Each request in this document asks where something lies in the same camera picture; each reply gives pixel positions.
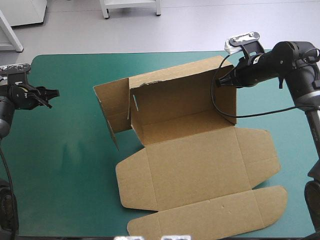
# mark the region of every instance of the white cabinet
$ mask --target white cabinet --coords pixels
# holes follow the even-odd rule
[[[109,18],[109,9],[155,7],[156,15],[161,15],[161,0],[100,0],[105,19]]]
[[[0,0],[0,10],[10,26],[42,23],[47,0]]]

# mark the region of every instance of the black cable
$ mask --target black cable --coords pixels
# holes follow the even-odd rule
[[[284,108],[284,109],[280,109],[280,110],[274,110],[274,111],[267,111],[267,112],[262,112],[262,113],[256,113],[256,114],[249,114],[249,115],[232,115],[226,112],[221,111],[217,104],[216,104],[216,96],[214,94],[214,85],[215,85],[215,80],[216,80],[216,76],[219,72],[219,70],[221,69],[222,65],[224,64],[224,62],[230,57],[230,55],[227,55],[222,62],[220,63],[218,69],[215,71],[214,75],[213,75],[213,79],[211,82],[211,100],[212,100],[212,104],[214,106],[214,108],[222,115],[225,115],[227,117],[230,118],[236,118],[236,119],[243,119],[243,118],[252,118],[252,117],[259,117],[259,116],[264,116],[264,115],[269,115],[269,114],[277,114],[277,113],[282,113],[282,112],[286,112],[292,109],[298,109],[301,107],[309,107],[309,108],[317,108],[314,105],[300,105],[300,106],[292,106],[292,107],[288,107],[288,108]]]
[[[5,155],[2,152],[1,147],[0,147],[0,156],[1,156],[4,168],[5,168],[6,175],[7,175],[8,180],[9,180],[11,202],[12,202],[12,212],[13,212],[13,230],[12,230],[11,240],[15,240],[16,239],[16,233],[17,233],[17,226],[18,226],[18,216],[17,216],[16,201],[15,201],[15,195],[14,195],[14,185],[12,183],[10,170],[9,170]]]

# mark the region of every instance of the unfolded cardboard box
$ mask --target unfolded cardboard box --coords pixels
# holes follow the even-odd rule
[[[130,235],[214,240],[265,228],[287,205],[281,186],[252,190],[280,170],[270,134],[236,128],[211,102],[222,57],[212,57],[94,87],[113,141],[134,129],[144,148],[116,167],[121,203],[158,211],[128,223]],[[225,62],[217,77],[232,65]],[[236,114],[236,89],[215,89]]]

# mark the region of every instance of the cardboard flap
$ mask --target cardboard flap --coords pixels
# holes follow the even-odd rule
[[[135,89],[144,85],[165,82],[173,79],[180,79],[187,76],[211,71],[217,69],[223,59],[224,58],[222,56],[214,56],[199,61],[132,76],[129,78],[129,87],[130,89]],[[231,63],[225,61],[222,67],[229,65],[231,65]]]
[[[134,219],[127,230],[148,240],[163,235],[191,235],[216,240],[263,229],[286,209],[288,193],[282,186],[249,190]]]
[[[129,79],[123,78],[94,86],[104,117],[114,133],[131,129],[129,112]]]
[[[211,83],[220,62],[221,57],[213,57],[129,78],[130,87],[135,87],[130,89],[131,125],[139,129],[136,132],[144,146],[236,123],[220,115],[212,104]],[[217,77],[231,69],[228,63]],[[236,113],[235,88],[216,88],[215,94],[223,111]]]
[[[116,174],[125,207],[162,211],[251,190],[279,169],[269,133],[230,126],[147,146]]]
[[[116,178],[124,207],[158,209],[145,148],[117,164]]]
[[[280,171],[271,134],[262,129],[235,128],[252,188]]]

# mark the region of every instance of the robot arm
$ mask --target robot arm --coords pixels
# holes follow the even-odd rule
[[[283,81],[290,91],[296,107],[305,112],[314,144],[320,158],[320,50],[310,42],[282,41],[265,53],[258,42],[257,32],[231,37],[225,49],[229,54],[242,51],[244,57],[227,75],[216,80],[218,87],[253,87],[272,79]],[[305,200],[316,232],[320,231],[320,160],[308,173],[313,181],[305,187]]]
[[[9,134],[15,110],[41,105],[51,108],[49,100],[59,96],[58,90],[31,86],[27,78],[30,70],[29,64],[0,66],[0,139]]]

